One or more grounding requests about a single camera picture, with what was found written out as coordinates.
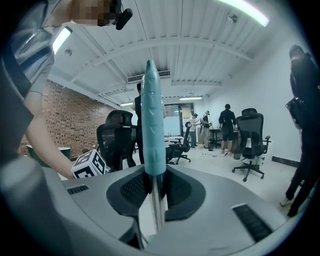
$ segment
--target mesh chair back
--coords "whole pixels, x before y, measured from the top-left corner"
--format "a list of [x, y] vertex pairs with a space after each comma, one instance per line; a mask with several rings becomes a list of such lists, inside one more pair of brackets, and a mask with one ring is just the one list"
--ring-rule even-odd
[[[236, 124], [241, 135], [240, 148], [245, 158], [260, 156], [264, 151], [262, 131], [264, 116], [260, 113], [239, 116]], [[251, 139], [251, 148], [246, 147], [248, 139]]]
[[122, 170], [124, 159], [127, 159], [129, 167], [136, 165], [132, 154], [137, 127], [131, 124], [132, 116], [130, 112], [114, 110], [107, 117], [106, 123], [96, 130], [100, 154], [111, 172]]
[[188, 152], [190, 150], [190, 144], [189, 144], [189, 133], [190, 133], [190, 128], [191, 128], [191, 123], [190, 122], [186, 122], [185, 125], [186, 127], [186, 131], [185, 131], [185, 135], [184, 135], [184, 139], [183, 139], [183, 152]]
[[252, 115], [252, 114], [258, 114], [258, 111], [255, 108], [246, 108], [242, 110], [243, 116]]
[[124, 110], [113, 110], [106, 117], [105, 124], [106, 125], [123, 125], [123, 126], [132, 126], [133, 114], [124, 111]]

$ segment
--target white ceiling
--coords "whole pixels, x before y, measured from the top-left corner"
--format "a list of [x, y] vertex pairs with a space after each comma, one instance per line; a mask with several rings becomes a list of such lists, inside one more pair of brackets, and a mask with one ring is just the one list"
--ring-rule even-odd
[[[267, 27], [216, 0], [122, 0], [133, 17], [120, 31], [67, 25], [73, 32], [56, 53], [49, 79], [116, 107], [137, 96], [137, 82], [127, 78], [143, 74], [153, 59], [158, 71], [170, 71], [161, 79], [167, 100], [210, 95], [273, 36], [277, 24], [270, 6], [250, 2], [270, 18]], [[228, 22], [228, 14], [238, 21]]]

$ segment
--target floor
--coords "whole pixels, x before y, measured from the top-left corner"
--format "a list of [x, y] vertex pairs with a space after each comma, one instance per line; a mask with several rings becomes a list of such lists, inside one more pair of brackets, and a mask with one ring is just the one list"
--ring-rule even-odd
[[[264, 172], [264, 179], [260, 179], [261, 174], [251, 172], [247, 181], [243, 182], [245, 171], [247, 170], [236, 170], [235, 173], [232, 173], [233, 167], [242, 165], [241, 161], [235, 160], [228, 155], [223, 157], [224, 155], [220, 154], [219, 148], [208, 151], [207, 149], [198, 146], [196, 148], [191, 148], [187, 155], [191, 159], [191, 162], [181, 158], [179, 160], [179, 165], [199, 172], [219, 175], [234, 180], [272, 204], [282, 212], [283, 215], [287, 215], [290, 206], [281, 207], [279, 202], [284, 198], [296, 168], [273, 161], [264, 162], [263, 165], [260, 166], [260, 170]], [[140, 163], [138, 152], [133, 155], [133, 159], [136, 164]], [[140, 208], [139, 219], [141, 220], [141, 231], [147, 238], [156, 233], [148, 197]]]

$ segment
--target person in black clothing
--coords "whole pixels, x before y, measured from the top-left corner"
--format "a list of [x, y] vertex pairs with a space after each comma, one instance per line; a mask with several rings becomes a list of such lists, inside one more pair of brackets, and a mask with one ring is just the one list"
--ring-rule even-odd
[[207, 110], [203, 117], [202, 117], [202, 123], [203, 123], [203, 140], [204, 140], [204, 148], [209, 148], [209, 136], [210, 136], [210, 125], [208, 116], [210, 115], [209, 110]]
[[301, 160], [291, 184], [285, 193], [285, 198], [280, 203], [285, 206], [291, 203], [301, 181], [303, 185], [291, 208], [289, 217], [298, 213], [299, 207], [308, 197], [311, 189], [319, 178], [317, 158], [319, 157], [319, 117], [320, 117], [320, 73], [316, 65], [311, 61], [311, 55], [304, 53], [298, 45], [293, 45], [289, 51], [291, 59], [290, 83], [293, 95], [303, 102], [302, 111], [304, 123], [301, 126], [302, 154]]
[[232, 141], [234, 139], [234, 130], [236, 129], [235, 113], [230, 110], [230, 105], [226, 104], [225, 110], [221, 112], [219, 124], [222, 131], [221, 153], [225, 153], [225, 146], [228, 143], [228, 155], [231, 156]]
[[[145, 159], [144, 159], [144, 143], [143, 143], [143, 136], [142, 136], [142, 118], [141, 118], [141, 83], [138, 83], [136, 85], [136, 88], [138, 90], [139, 96], [134, 99], [132, 109], [135, 111], [138, 120], [136, 122], [137, 129], [136, 129], [136, 143], [138, 145], [139, 149], [139, 159], [140, 163], [144, 164]], [[163, 107], [163, 118], [165, 118], [165, 107]]]

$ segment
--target black shirt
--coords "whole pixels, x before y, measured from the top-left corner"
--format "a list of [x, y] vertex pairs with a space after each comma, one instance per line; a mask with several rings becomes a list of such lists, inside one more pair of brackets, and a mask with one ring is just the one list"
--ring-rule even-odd
[[138, 121], [136, 122], [137, 126], [141, 126], [141, 95], [139, 97], [136, 97], [134, 99], [134, 105], [135, 105], [135, 113], [138, 117]]
[[293, 95], [303, 100], [310, 110], [319, 108], [320, 72], [309, 57], [291, 62], [290, 83]]
[[219, 117], [219, 124], [229, 127], [236, 125], [235, 113], [229, 109], [222, 111]]
[[[209, 119], [208, 119], [208, 116], [207, 116], [207, 115], [204, 115], [202, 119], [203, 119], [203, 121], [205, 121], [205, 122], [208, 122], [208, 123], [209, 123]], [[205, 127], [205, 128], [209, 128], [209, 127], [210, 127], [210, 125], [209, 125], [209, 124], [205, 124], [205, 125], [204, 125], [204, 127]]]

